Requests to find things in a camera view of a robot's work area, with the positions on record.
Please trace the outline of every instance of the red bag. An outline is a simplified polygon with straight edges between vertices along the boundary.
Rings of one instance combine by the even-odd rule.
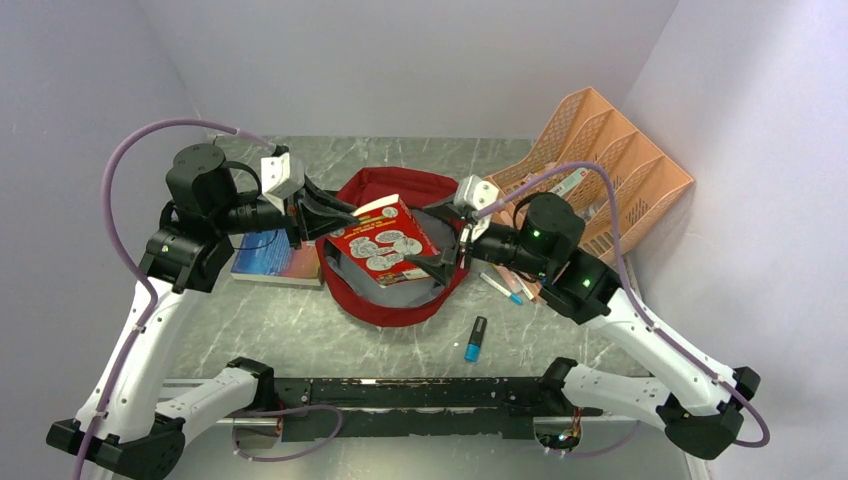
[[[437,202],[456,192],[455,180],[400,167],[363,168],[339,190],[336,198],[353,205],[368,202],[397,193],[411,208],[422,208]],[[461,222],[451,222],[459,231]],[[380,327],[408,327],[432,317],[453,292],[459,282],[468,274],[467,270],[457,268],[450,285],[432,301],[413,308],[390,308],[375,305],[357,295],[329,266],[324,253],[326,239],[315,242],[321,271],[330,294],[338,304],[354,317]]]

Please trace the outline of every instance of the gray marble surface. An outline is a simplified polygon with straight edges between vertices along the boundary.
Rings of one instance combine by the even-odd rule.
[[[460,179],[521,160],[529,140],[277,137],[306,162],[317,185],[338,189],[362,167],[402,166]],[[217,144],[229,160],[258,168],[260,148],[234,138]],[[240,188],[250,178],[238,172]],[[476,269],[494,272],[476,263]],[[247,356],[291,377],[465,377],[540,375],[557,356],[632,376],[647,372],[603,337],[544,306],[517,306],[468,276],[428,321],[406,328],[372,326],[346,314],[329,291],[236,282],[222,272],[188,319],[171,378],[211,378]],[[463,359],[476,316],[489,320],[480,360]]]

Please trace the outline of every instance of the gray wall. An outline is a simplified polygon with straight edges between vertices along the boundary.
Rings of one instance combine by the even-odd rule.
[[[103,166],[136,128],[193,110],[134,3],[7,1],[0,11],[0,478],[66,478],[71,457],[44,437],[90,393],[132,295],[101,222]],[[163,132],[118,169],[130,252],[155,231],[173,154],[202,139]]]
[[[697,182],[636,250],[647,300],[763,377],[772,444],[718,480],[848,478],[846,24],[836,0],[683,0],[625,103]]]
[[[535,138],[630,90],[677,0],[140,0],[201,116],[264,134]]]

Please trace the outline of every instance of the book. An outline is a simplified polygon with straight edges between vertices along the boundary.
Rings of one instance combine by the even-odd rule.
[[[327,240],[378,285],[386,287],[429,278],[403,257],[436,255],[439,251],[399,195],[374,200],[354,210],[352,215],[359,218],[359,225],[336,230]]]
[[[279,283],[305,287],[323,284],[315,244],[305,242],[295,250],[285,230],[247,233],[230,270],[236,280]]]

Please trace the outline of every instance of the orange basket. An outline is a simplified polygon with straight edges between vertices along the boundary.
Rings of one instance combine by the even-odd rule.
[[[504,196],[559,165],[592,161],[609,173],[619,208],[622,253],[635,247],[694,180],[595,89],[565,97],[524,160],[486,177]],[[515,205],[535,192],[554,191],[589,218],[583,250],[613,264],[612,216],[601,178],[581,169],[546,179],[508,203],[494,221],[512,224]],[[516,216],[516,227],[524,221]],[[528,285],[534,290],[538,287]]]

